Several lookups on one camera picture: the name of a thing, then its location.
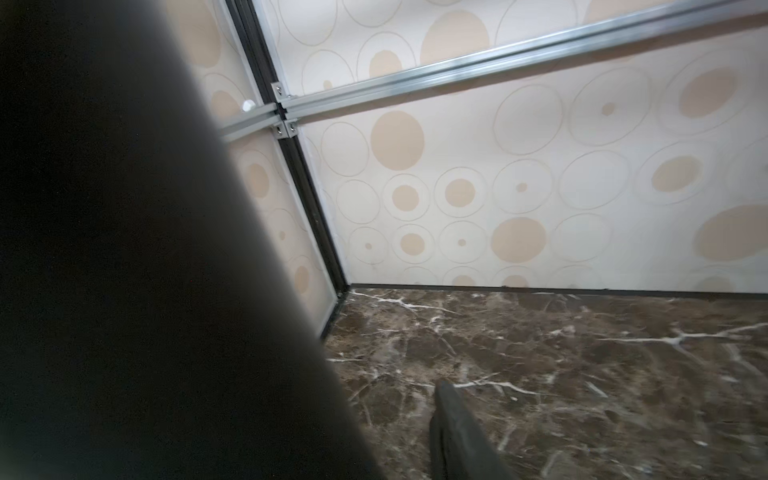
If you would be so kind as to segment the black corner frame post left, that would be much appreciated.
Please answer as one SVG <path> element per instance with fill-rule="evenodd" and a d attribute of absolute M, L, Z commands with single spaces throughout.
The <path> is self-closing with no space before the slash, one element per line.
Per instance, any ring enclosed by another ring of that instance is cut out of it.
<path fill-rule="evenodd" d="M 287 110 L 282 106 L 287 90 L 279 79 L 278 62 L 273 56 L 275 44 L 269 32 L 266 11 L 259 1 L 228 1 L 226 6 L 245 51 L 257 91 L 265 103 L 276 107 L 278 126 L 281 128 L 278 134 L 281 153 L 335 294 L 340 298 L 348 291 L 349 284 L 331 238 L 319 190 L 313 182 L 310 165 L 300 142 L 298 126 L 288 119 Z"/>

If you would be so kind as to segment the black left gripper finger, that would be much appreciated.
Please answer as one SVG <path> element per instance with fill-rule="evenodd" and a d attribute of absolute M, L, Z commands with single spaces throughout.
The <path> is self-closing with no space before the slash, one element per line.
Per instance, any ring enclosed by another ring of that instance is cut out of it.
<path fill-rule="evenodd" d="M 429 423 L 432 479 L 515 479 L 452 383 L 435 385 Z"/>

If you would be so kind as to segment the dark grey clothes rack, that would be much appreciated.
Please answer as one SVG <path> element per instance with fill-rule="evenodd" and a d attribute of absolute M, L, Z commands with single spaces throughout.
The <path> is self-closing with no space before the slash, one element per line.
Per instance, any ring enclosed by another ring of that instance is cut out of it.
<path fill-rule="evenodd" d="M 1 5 L 1 475 L 382 475 L 151 1 Z"/>

